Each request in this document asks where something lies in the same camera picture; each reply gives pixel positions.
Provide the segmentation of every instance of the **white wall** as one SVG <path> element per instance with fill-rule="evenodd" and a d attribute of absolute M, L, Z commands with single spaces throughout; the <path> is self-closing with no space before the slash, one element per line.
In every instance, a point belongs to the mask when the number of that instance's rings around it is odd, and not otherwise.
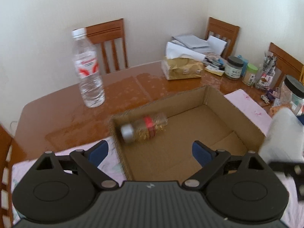
<path fill-rule="evenodd" d="M 130 66 L 160 60 L 170 36 L 201 36 L 204 0 L 0 0 L 0 121 L 77 83 L 71 30 L 124 18 Z"/>
<path fill-rule="evenodd" d="M 241 27 L 236 55 L 258 65 L 274 42 L 304 63 L 304 0 L 209 0 L 208 12 Z"/>

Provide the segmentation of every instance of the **chair backrest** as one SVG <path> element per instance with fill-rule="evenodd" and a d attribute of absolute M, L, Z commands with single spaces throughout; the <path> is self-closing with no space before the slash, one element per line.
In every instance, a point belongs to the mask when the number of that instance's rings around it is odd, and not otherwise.
<path fill-rule="evenodd" d="M 108 64 L 107 54 L 105 51 L 106 41 L 111 41 L 112 57 L 113 57 L 115 70 L 117 71 L 120 68 L 118 64 L 118 58 L 117 58 L 117 52 L 116 52 L 116 46 L 114 40 L 122 38 L 125 68 L 128 67 L 127 50 L 125 43 L 124 19 L 109 21 L 106 23 L 89 26 L 86 29 L 87 29 L 87 37 L 91 40 L 91 42 L 93 44 L 101 45 L 101 54 L 103 58 L 104 68 L 107 74 L 110 73 L 110 68 Z"/>
<path fill-rule="evenodd" d="M 282 72 L 279 78 L 277 79 L 274 87 L 278 87 L 281 84 L 285 75 L 287 74 L 299 80 L 303 67 L 303 64 L 301 62 L 299 62 L 290 54 L 276 46 L 274 43 L 270 43 L 269 51 L 271 51 L 274 56 L 278 58 L 276 68 L 280 69 L 280 71 Z"/>
<path fill-rule="evenodd" d="M 227 44 L 221 56 L 222 58 L 227 59 L 232 53 L 239 30 L 239 26 L 235 26 L 209 17 L 205 40 L 207 40 L 208 37 L 211 35 L 226 41 Z"/>
<path fill-rule="evenodd" d="M 9 216 L 9 169 L 8 162 L 11 159 L 11 142 L 12 137 L 3 129 L 0 124 L 0 173 L 2 175 L 2 184 L 1 184 L 1 221 L 0 228 L 9 228 L 11 227 L 11 220 Z"/>

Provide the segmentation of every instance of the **yellow object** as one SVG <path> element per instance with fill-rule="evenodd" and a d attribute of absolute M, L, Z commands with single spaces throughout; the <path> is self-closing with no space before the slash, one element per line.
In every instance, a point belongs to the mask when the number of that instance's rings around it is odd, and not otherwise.
<path fill-rule="evenodd" d="M 304 85 L 304 66 L 302 67 L 302 70 L 301 70 L 299 82 L 301 82 Z"/>
<path fill-rule="evenodd" d="M 210 73 L 216 74 L 218 76 L 222 76 L 224 74 L 223 70 L 216 70 L 216 69 L 213 69 L 211 66 L 205 67 L 205 70 Z"/>

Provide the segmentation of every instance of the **open cardboard box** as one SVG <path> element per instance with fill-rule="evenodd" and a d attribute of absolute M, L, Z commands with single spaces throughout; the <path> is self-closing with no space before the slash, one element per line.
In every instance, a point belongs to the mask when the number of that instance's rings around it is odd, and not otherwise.
<path fill-rule="evenodd" d="M 166 131 L 147 141 L 125 144 L 120 127 L 138 118 L 164 112 Z M 201 169 L 192 156 L 199 140 L 213 150 L 232 155 L 258 151 L 264 134 L 219 91 L 204 86 L 115 115 L 110 121 L 123 170 L 128 180 L 183 182 Z"/>

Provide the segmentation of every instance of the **wooden table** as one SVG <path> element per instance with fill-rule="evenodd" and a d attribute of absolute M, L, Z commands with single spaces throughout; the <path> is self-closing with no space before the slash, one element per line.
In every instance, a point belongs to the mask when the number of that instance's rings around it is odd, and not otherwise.
<path fill-rule="evenodd" d="M 223 94 L 243 89 L 262 107 L 261 91 L 241 79 L 229 80 L 207 71 L 201 79 L 167 81 L 160 62 L 141 65 L 102 76 L 105 103 L 87 108 L 78 85 L 73 85 L 27 104 L 22 110 L 10 166 L 38 158 L 43 152 L 62 151 L 109 136 L 111 115 L 181 91 L 211 85 Z"/>

